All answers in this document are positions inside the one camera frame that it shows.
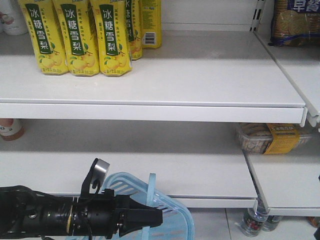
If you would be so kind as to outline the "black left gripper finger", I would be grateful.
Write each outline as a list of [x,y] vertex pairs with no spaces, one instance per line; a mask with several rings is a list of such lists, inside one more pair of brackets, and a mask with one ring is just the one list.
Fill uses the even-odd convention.
[[118,235],[123,237],[143,227],[158,227],[163,223],[163,211],[143,205],[130,197],[123,197],[118,204],[120,224]]

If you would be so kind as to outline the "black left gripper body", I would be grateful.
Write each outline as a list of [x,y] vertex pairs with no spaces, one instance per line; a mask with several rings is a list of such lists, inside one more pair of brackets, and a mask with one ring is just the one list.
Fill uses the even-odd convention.
[[123,237],[130,233],[130,196],[104,193],[88,193],[75,199],[67,221],[69,236]]

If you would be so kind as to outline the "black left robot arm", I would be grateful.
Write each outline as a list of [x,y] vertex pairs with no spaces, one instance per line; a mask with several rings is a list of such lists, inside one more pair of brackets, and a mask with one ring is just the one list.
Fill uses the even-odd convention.
[[55,196],[17,185],[0,189],[1,239],[50,236],[123,237],[144,227],[158,227],[163,212],[129,195],[85,193]]

